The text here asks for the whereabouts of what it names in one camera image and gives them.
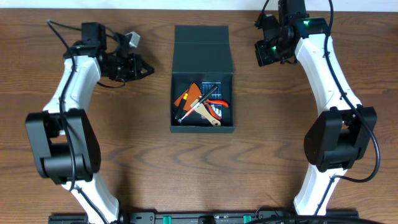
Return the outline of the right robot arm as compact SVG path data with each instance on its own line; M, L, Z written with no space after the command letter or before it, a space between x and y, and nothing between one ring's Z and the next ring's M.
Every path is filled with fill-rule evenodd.
M308 169L293 210L325 216L339 180L365 183L377 174L377 114L363 106L346 81L333 47L333 20L310 17L304 0L279 0L278 11L277 17L262 11L254 23L264 35L255 44L257 62L261 67L299 63L307 76L318 117L304 138Z

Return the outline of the red black cutting pliers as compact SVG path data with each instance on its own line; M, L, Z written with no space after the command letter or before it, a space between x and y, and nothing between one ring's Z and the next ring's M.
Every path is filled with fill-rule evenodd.
M216 105L216 106L223 106L225 108L229 108L229 104L223 100L205 100L204 105L207 106L210 114L216 118L217 120L221 120L221 117L218 116L216 114L216 112L214 111L214 109L211 107L212 105Z

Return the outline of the dark green box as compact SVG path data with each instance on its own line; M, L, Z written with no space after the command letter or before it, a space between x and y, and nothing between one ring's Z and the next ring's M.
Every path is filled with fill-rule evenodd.
M170 89L170 131L173 133L233 133L233 59L228 26L175 26L174 54ZM174 101L191 83L220 82L223 107L220 127L213 127L193 115L185 124L177 124Z

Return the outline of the orange scraper wooden handle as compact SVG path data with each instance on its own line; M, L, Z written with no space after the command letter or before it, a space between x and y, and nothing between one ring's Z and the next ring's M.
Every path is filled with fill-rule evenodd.
M218 91L218 86L208 86L206 92L202 93L196 83L192 83L175 101L177 107L174 120L177 124L185 124L193 115L207 121L210 126L221 126L222 115L217 112L217 107L228 108L227 102L213 99Z

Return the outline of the blue precision screwdriver set case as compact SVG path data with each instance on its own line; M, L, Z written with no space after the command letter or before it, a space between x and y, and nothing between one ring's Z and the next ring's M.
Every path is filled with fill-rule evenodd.
M200 90L202 95L207 94L214 86L217 86L217 89L208 97L209 100L222 100L222 89L220 82L202 82L200 86ZM223 106L211 106L216 114L222 118L223 115Z

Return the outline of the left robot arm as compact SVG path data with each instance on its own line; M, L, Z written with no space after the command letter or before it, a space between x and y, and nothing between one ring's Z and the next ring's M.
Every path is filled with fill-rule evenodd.
M78 31L81 40L65 47L64 71L53 97L25 119L38 173L68 190L85 211L54 214L48 222L129 223L100 174L100 145L87 110L101 77L123 87L153 74L154 68L132 52L141 38L136 32L120 34L98 22L84 22Z

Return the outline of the black yellow screwdriver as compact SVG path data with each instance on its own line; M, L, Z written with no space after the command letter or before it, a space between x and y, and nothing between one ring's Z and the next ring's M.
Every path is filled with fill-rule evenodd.
M189 101L189 95L191 92L192 85L193 85L193 83L190 84L189 88L182 95L182 97L180 99L180 103L178 104L178 108L175 112L174 120L176 120L176 122L178 122L178 123L180 123L180 119L183 116L183 112L189 110L188 101Z

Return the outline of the small claw hammer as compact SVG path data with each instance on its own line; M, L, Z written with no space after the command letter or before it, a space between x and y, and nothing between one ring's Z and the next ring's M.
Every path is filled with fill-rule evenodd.
M192 101L192 104L190 105L190 108L186 113L182 116L180 119L180 123L188 117L191 113L196 111L197 113L200 113L202 116L204 116L206 119L208 119L213 126L217 126L218 122L216 118L214 118L205 108L200 108L201 106L204 105L205 100L208 99L208 97L217 89L217 86L214 86L207 94L204 96L201 94L201 91L197 84L192 85L191 92L189 95L189 100Z

